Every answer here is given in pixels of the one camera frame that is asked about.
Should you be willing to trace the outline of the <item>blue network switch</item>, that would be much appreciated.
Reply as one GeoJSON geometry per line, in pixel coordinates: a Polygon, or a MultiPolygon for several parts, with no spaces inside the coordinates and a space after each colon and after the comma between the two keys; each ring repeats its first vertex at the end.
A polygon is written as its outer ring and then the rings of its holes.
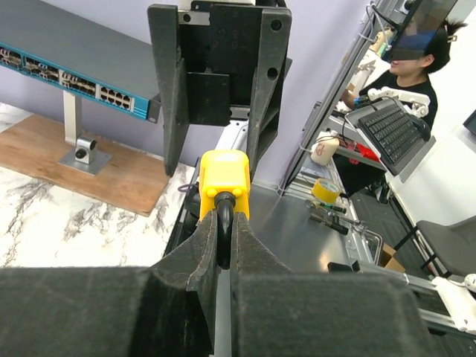
{"type": "Polygon", "coordinates": [[[43,1],[1,2],[1,65],[157,122],[152,47],[43,1]]]}

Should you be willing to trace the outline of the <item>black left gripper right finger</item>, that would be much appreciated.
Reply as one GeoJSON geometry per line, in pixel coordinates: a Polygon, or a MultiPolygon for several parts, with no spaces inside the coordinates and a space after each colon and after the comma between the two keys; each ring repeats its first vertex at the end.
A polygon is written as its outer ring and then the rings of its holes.
{"type": "Polygon", "coordinates": [[[243,213],[231,236],[234,356],[436,356],[414,294],[383,274],[296,273],[243,213]]]}

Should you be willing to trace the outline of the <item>person in black shirt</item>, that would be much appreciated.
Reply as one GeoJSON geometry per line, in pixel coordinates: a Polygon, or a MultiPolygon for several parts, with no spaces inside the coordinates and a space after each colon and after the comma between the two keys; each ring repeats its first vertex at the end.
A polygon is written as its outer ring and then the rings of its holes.
{"type": "MultiPolygon", "coordinates": [[[[430,75],[446,67],[451,60],[450,51],[455,42],[456,32],[467,26],[465,22],[444,21],[419,59],[393,61],[388,70],[358,94],[345,90],[340,101],[352,109],[358,97],[366,95],[370,89],[383,87],[425,94],[430,99],[430,105],[429,113],[424,117],[424,121],[432,127],[438,110],[438,99],[431,84],[430,75]]],[[[353,163],[349,158],[341,155],[335,155],[334,162],[349,196],[384,177],[382,170],[362,163],[353,163]]]]}

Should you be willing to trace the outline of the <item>beige paper cup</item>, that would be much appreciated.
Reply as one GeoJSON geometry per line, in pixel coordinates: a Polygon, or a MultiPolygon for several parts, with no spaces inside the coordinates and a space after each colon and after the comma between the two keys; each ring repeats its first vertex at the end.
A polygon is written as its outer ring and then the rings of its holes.
{"type": "Polygon", "coordinates": [[[326,134],[318,138],[312,145],[311,160],[321,166],[328,165],[339,144],[339,139],[334,135],[326,134]]]}

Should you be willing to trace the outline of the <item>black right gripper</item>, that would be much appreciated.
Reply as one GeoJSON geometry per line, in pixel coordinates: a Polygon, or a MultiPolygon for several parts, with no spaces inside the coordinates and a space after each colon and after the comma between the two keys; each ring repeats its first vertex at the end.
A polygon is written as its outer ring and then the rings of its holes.
{"type": "Polygon", "coordinates": [[[147,9],[161,96],[164,169],[173,176],[192,125],[248,121],[250,172],[277,137],[292,24],[277,4],[152,4],[147,9]]]}

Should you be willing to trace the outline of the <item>grey chair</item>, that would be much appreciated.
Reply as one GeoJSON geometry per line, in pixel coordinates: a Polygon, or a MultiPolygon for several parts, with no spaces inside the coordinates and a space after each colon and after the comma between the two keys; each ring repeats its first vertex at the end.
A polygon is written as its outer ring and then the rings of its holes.
{"type": "Polygon", "coordinates": [[[433,251],[421,269],[437,258],[446,268],[443,277],[465,277],[475,273],[475,216],[452,225],[420,220],[393,249],[398,251],[408,240],[414,238],[417,231],[433,251]]]}

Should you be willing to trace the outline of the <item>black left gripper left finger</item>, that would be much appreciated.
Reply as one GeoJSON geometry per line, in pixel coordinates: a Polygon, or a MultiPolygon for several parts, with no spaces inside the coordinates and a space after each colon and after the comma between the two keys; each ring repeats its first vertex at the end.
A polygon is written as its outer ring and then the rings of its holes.
{"type": "Polygon", "coordinates": [[[4,268],[3,356],[208,356],[217,215],[150,267],[4,268]]]}

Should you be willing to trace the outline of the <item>metal switch stand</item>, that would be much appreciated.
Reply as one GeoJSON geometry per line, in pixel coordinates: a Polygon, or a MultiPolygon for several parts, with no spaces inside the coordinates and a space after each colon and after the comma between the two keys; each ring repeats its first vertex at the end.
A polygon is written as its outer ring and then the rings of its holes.
{"type": "Polygon", "coordinates": [[[62,100],[65,142],[72,148],[58,163],[96,176],[109,163],[112,155],[98,149],[97,139],[83,134],[81,97],[64,91],[62,100]]]}

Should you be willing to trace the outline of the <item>yellow black padlock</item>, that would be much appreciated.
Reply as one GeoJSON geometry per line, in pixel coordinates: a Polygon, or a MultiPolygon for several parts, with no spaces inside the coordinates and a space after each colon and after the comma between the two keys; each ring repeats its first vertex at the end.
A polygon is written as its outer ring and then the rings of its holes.
{"type": "Polygon", "coordinates": [[[238,149],[214,149],[201,158],[199,168],[199,218],[217,214],[217,264],[230,268],[234,215],[250,217],[250,163],[238,149]]]}

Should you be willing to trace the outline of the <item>black keyboard on tray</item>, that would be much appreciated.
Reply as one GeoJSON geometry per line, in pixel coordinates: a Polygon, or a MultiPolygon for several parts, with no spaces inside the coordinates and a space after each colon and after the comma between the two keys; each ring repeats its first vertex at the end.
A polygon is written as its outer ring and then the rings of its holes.
{"type": "Polygon", "coordinates": [[[393,177],[405,182],[435,145],[427,123],[396,98],[384,97],[355,109],[345,119],[393,177]]]}

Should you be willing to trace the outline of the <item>wooden board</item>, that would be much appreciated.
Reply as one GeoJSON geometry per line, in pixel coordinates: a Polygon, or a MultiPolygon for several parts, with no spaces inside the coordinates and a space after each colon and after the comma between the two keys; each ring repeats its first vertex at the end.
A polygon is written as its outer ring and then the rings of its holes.
{"type": "Polygon", "coordinates": [[[72,146],[61,123],[40,115],[1,131],[1,166],[142,216],[169,182],[161,159],[91,134],[72,146]]]}

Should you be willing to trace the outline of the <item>yellow tape roll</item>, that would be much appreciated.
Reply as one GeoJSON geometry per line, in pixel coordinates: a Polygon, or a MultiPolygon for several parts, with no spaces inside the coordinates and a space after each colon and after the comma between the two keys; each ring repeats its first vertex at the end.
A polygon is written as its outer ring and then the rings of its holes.
{"type": "Polygon", "coordinates": [[[333,204],[337,201],[341,189],[329,179],[318,178],[311,189],[311,193],[316,199],[333,204]]]}

